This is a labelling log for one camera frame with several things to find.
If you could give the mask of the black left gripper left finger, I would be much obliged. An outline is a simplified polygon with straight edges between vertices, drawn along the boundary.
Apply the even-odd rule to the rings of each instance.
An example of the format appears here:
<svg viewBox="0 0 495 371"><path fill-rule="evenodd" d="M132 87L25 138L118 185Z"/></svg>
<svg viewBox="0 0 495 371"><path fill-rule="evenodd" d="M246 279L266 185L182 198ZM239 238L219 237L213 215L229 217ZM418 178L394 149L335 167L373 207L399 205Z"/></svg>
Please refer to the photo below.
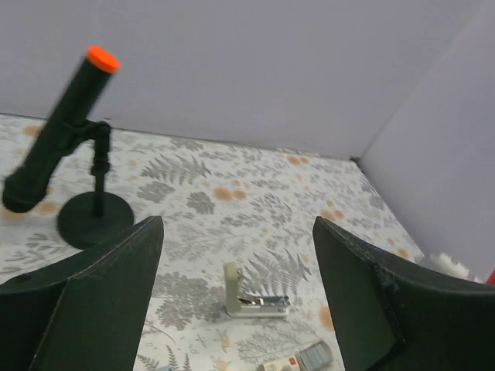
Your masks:
<svg viewBox="0 0 495 371"><path fill-rule="evenodd" d="M162 253L162 218L1 285L3 370L131 370Z"/></svg>

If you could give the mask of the staple tray with staples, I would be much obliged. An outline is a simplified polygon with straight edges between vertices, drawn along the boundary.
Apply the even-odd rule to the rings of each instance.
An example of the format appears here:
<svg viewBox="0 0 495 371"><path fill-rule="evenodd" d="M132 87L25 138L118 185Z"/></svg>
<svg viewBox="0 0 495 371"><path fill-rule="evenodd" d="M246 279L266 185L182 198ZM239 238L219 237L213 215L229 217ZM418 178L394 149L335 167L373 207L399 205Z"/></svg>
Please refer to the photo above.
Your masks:
<svg viewBox="0 0 495 371"><path fill-rule="evenodd" d="M302 371L329 371L333 363L333 352L324 340L319 340L296 353Z"/></svg>

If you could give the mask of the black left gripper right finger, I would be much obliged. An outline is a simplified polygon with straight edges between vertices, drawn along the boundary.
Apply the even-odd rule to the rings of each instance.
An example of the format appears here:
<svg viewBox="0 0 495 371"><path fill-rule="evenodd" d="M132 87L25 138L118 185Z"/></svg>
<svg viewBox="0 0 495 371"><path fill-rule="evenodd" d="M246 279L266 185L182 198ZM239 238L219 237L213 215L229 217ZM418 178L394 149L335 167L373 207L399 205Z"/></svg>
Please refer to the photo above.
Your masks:
<svg viewBox="0 0 495 371"><path fill-rule="evenodd" d="M348 370L492 370L494 288L422 267L322 217L312 235Z"/></svg>

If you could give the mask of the beige green stapler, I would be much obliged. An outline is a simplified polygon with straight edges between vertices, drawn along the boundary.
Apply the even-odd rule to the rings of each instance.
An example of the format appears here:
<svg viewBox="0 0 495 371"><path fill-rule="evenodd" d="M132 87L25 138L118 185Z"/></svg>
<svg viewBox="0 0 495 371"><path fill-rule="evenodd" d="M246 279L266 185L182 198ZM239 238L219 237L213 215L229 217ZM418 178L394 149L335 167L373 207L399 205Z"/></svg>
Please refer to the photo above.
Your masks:
<svg viewBox="0 0 495 371"><path fill-rule="evenodd" d="M234 262L224 264L225 310L232 318L284 318L289 314L287 296L241 293L242 270Z"/></svg>

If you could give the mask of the white staple box sleeve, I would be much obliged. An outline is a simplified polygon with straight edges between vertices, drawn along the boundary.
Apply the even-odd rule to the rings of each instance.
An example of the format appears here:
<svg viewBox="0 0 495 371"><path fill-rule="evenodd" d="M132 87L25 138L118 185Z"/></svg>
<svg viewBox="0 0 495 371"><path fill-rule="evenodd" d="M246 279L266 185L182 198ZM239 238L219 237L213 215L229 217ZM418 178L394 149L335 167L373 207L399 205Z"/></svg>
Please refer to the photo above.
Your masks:
<svg viewBox="0 0 495 371"><path fill-rule="evenodd" d="M295 356L286 356L263 362L257 371L301 371L299 361Z"/></svg>

